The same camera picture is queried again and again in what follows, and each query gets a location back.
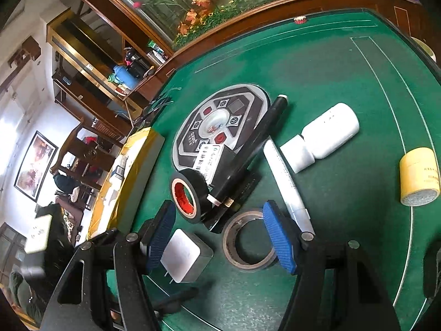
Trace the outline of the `long white tube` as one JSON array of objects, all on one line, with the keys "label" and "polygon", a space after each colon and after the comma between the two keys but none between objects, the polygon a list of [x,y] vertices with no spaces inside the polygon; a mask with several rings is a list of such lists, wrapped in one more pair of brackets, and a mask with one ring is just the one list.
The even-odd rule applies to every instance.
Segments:
[{"label": "long white tube", "polygon": [[263,153],[291,219],[296,222],[301,232],[315,235],[309,212],[276,144],[271,138],[268,138],[264,143]]}]

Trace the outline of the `yellow masking tape roll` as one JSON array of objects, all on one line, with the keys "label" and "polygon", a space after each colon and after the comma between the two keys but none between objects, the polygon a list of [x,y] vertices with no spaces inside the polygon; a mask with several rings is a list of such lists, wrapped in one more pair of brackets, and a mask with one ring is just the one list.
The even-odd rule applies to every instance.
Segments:
[{"label": "yellow masking tape roll", "polygon": [[423,206],[440,196],[440,177],[434,151],[419,147],[399,162],[400,200],[409,207]]}]

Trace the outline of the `red bottle cap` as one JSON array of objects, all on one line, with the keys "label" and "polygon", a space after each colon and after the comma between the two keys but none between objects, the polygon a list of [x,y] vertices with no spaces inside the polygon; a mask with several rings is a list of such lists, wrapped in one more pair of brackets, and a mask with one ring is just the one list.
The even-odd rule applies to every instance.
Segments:
[{"label": "red bottle cap", "polygon": [[306,16],[298,16],[298,17],[294,17],[294,23],[297,25],[301,25],[304,24],[307,21],[307,17]]}]

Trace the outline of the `framed wall painting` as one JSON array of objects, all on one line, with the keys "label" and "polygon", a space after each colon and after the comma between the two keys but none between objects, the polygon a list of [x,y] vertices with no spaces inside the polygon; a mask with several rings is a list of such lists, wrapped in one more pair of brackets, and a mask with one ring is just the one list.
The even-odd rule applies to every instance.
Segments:
[{"label": "framed wall painting", "polygon": [[36,202],[57,151],[58,147],[53,142],[35,131],[15,178],[15,189]]}]

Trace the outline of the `white power adapter cube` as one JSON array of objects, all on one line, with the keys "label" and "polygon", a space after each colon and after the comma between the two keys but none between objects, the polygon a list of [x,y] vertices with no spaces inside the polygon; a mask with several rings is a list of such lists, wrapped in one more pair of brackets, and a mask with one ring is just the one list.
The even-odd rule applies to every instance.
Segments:
[{"label": "white power adapter cube", "polygon": [[162,254],[161,264],[175,283],[196,282],[214,251],[191,232],[177,229]]}]

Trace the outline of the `long black Chanel box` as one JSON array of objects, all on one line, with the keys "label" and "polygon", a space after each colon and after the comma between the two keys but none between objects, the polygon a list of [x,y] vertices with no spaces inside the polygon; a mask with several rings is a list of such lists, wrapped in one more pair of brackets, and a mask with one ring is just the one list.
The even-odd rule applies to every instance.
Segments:
[{"label": "long black Chanel box", "polygon": [[209,232],[220,234],[228,219],[236,214],[254,191],[262,176],[259,172],[246,171],[241,183],[220,206],[214,206],[203,218],[203,224]]}]

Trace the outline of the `small white square box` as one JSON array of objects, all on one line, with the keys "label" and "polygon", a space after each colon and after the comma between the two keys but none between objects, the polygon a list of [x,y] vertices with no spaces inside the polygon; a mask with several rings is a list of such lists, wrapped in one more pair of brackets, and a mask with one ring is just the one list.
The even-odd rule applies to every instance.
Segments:
[{"label": "small white square box", "polygon": [[280,150],[294,173],[299,173],[315,163],[313,153],[308,150],[305,140],[300,135],[295,135],[284,143]]}]

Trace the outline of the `yellow taped cardboard box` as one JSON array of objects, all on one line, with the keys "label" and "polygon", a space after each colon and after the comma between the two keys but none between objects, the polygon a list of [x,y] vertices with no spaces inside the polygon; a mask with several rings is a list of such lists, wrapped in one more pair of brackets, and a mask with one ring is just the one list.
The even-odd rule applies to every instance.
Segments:
[{"label": "yellow taped cardboard box", "polygon": [[[126,233],[131,230],[164,142],[165,138],[150,127],[128,137],[94,203],[87,240],[112,228]],[[126,159],[123,180],[113,185],[116,175],[112,171],[123,158]]]}]

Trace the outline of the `round mahjong table control panel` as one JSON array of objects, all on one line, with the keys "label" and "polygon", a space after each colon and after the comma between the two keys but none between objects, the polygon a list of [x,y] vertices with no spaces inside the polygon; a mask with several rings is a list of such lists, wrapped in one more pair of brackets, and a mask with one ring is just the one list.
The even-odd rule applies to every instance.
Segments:
[{"label": "round mahjong table control panel", "polygon": [[255,84],[234,84],[211,94],[193,109],[175,135],[175,169],[193,167],[206,144],[224,144],[237,153],[270,104],[268,94]]}]

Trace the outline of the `dark wooden chair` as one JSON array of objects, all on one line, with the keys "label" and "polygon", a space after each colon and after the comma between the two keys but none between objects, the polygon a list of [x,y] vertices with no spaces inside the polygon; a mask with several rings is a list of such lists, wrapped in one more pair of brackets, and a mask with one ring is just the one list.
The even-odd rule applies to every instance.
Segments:
[{"label": "dark wooden chair", "polygon": [[97,135],[99,138],[102,138],[103,140],[106,140],[109,143],[119,147],[120,149],[123,148],[123,145],[118,140],[108,137],[108,135],[101,133],[97,129],[91,126],[86,126],[84,124],[83,118],[81,118],[79,121],[80,122],[77,127],[75,127],[71,131],[71,133],[69,133],[68,137],[64,141],[64,144],[60,148],[58,158],[56,162],[50,167],[50,172],[51,174],[55,175],[57,172],[62,171],[67,176],[74,178],[75,180],[81,182],[83,185],[87,185],[87,187],[99,191],[102,186],[93,181],[92,178],[88,176],[83,176],[77,171],[71,171],[71,169],[64,167],[62,165],[64,156],[66,155],[66,153],[70,153],[74,155],[78,160],[84,161],[88,166],[95,166],[105,172],[109,172],[116,158],[112,156],[111,153],[106,152],[99,146],[91,146],[89,144],[86,144],[77,137],[77,134],[82,129],[86,129],[89,132]]}]

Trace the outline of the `blue thermos jug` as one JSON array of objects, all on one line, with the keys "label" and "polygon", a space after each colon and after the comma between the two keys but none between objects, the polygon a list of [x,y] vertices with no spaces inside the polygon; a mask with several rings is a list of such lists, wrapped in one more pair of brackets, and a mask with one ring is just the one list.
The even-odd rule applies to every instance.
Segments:
[{"label": "blue thermos jug", "polygon": [[139,82],[139,79],[135,78],[123,65],[114,66],[114,76],[130,90],[135,89]]}]

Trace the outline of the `brown clear tape roll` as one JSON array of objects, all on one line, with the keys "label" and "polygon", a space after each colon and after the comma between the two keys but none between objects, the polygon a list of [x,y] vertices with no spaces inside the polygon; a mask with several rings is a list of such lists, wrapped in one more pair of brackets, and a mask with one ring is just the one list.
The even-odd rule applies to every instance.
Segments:
[{"label": "brown clear tape roll", "polygon": [[276,253],[261,209],[238,212],[227,221],[222,233],[222,251],[226,260],[241,272],[262,271],[274,264]]}]

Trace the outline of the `eyeglasses on table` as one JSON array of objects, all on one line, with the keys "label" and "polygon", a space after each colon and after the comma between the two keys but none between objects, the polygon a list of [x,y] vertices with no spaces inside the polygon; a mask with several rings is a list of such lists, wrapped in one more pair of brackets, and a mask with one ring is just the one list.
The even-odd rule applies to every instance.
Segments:
[{"label": "eyeglasses on table", "polygon": [[177,91],[181,91],[181,87],[172,87],[169,90],[160,92],[147,107],[144,108],[141,122],[144,125],[151,125],[166,106],[173,104],[173,94]]}]

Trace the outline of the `black electrical tape roll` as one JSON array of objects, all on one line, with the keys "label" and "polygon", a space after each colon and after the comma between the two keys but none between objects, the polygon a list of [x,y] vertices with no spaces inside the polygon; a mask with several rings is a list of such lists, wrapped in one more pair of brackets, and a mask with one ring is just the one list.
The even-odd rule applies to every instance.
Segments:
[{"label": "black electrical tape roll", "polygon": [[189,223],[200,223],[212,209],[207,199],[209,188],[206,180],[200,172],[191,168],[173,174],[170,193],[177,211]]}]

